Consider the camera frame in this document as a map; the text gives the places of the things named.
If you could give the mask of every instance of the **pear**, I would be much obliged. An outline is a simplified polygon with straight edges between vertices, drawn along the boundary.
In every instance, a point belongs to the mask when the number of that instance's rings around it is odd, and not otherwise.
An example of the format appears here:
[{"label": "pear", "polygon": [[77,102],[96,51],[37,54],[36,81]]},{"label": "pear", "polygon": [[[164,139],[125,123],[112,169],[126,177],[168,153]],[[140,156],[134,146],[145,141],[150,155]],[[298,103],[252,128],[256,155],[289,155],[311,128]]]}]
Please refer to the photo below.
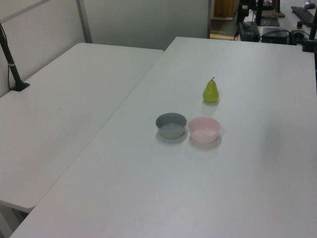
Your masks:
[{"label": "pear", "polygon": [[213,81],[214,77],[207,83],[203,93],[203,99],[208,103],[214,103],[219,99],[219,93],[216,82]]}]

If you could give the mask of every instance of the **cable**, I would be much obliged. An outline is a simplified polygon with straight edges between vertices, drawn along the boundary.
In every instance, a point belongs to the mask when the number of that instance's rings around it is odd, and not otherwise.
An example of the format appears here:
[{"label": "cable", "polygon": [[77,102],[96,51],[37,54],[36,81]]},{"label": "cable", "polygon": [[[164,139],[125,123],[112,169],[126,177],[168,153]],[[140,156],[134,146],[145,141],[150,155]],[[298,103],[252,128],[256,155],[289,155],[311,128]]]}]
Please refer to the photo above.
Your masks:
[{"label": "cable", "polygon": [[10,67],[9,67],[9,65],[8,65],[8,87],[9,87],[9,91],[11,91],[9,76],[10,76]]},{"label": "cable", "polygon": [[8,40],[6,39],[5,31],[4,31],[4,29],[3,29],[2,25],[1,25],[1,22],[0,22],[0,28],[1,28],[1,31],[3,32],[3,34],[4,34],[5,41],[8,43]]},{"label": "cable", "polygon": [[261,39],[263,36],[271,35],[271,34],[274,34],[274,33],[276,33],[276,32],[288,32],[288,34],[291,33],[291,32],[288,31],[288,30],[270,31],[270,32],[267,32],[267,33],[261,35],[261,36],[260,36],[260,39]]},{"label": "cable", "polygon": [[[6,37],[6,34],[5,34],[5,31],[1,25],[1,22],[0,22],[0,29],[4,35],[4,38],[5,38],[5,41],[6,43],[8,43],[8,40],[7,40],[7,37]],[[8,88],[9,88],[9,91],[11,91],[11,88],[10,88],[10,66],[8,65]]]}]

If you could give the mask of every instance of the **wall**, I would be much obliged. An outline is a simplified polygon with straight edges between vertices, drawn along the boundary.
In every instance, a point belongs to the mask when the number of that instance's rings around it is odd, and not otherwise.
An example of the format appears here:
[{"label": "wall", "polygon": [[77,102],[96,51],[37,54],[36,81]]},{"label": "wall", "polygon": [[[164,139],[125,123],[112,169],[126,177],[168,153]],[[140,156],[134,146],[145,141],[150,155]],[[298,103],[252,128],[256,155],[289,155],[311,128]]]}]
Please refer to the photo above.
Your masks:
[{"label": "wall", "polygon": [[93,43],[165,50],[209,37],[211,0],[82,0]]},{"label": "wall", "polygon": [[[22,80],[79,42],[85,42],[76,0],[49,0],[12,19],[8,12],[27,7],[25,1],[0,0],[0,21]],[[28,0],[28,3],[40,2]],[[8,92],[7,62],[0,50],[0,97]]]}]

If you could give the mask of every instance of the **tabletop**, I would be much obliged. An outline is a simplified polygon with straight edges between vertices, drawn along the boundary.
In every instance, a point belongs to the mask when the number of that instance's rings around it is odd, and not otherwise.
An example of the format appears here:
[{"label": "tabletop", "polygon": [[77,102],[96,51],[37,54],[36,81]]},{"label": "tabletop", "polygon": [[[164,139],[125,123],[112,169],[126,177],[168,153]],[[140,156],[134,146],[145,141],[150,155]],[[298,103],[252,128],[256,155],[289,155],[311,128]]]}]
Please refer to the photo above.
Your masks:
[{"label": "tabletop", "polygon": [[[291,6],[304,7],[304,5],[305,4],[303,0],[280,0],[280,11],[285,14],[285,17],[278,19],[280,26],[277,28],[285,28],[288,31],[297,30],[296,28],[297,22],[300,21],[300,19],[295,14],[292,13]],[[316,8],[309,9],[308,11],[310,11],[314,15]],[[249,16],[247,16],[244,19],[244,22],[252,21],[252,19],[253,21],[255,21],[255,18],[256,18],[255,14],[252,16],[252,14],[250,13]],[[265,26],[258,27],[260,35],[262,35],[264,27]],[[307,34],[310,34],[311,32],[311,28],[307,27],[306,25],[303,25],[303,28],[301,30],[305,31]]]},{"label": "tabletop", "polygon": [[[317,237],[314,68],[295,46],[177,37],[12,238]],[[220,135],[164,139],[168,112]]]},{"label": "tabletop", "polygon": [[0,99],[0,204],[30,212],[163,51],[78,44]]}]

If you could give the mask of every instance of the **equipment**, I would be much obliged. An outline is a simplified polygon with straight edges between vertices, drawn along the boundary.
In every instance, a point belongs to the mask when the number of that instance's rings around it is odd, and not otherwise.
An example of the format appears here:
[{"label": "equipment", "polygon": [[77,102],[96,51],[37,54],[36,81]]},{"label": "equipment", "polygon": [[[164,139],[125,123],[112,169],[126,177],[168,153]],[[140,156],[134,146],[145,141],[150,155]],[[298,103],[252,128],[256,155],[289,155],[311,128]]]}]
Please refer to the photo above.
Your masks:
[{"label": "equipment", "polygon": [[248,24],[250,27],[246,27],[242,22],[240,22],[238,26],[241,41],[258,42],[260,40],[260,32],[256,23],[247,22],[245,24]]},{"label": "equipment", "polygon": [[305,8],[299,6],[291,6],[293,13],[308,27],[313,25],[314,16]]},{"label": "equipment", "polygon": [[277,17],[262,17],[264,0],[258,0],[256,24],[257,26],[279,26]]},{"label": "equipment", "polygon": [[263,29],[262,42],[287,45],[288,32],[283,28],[265,27]]}]

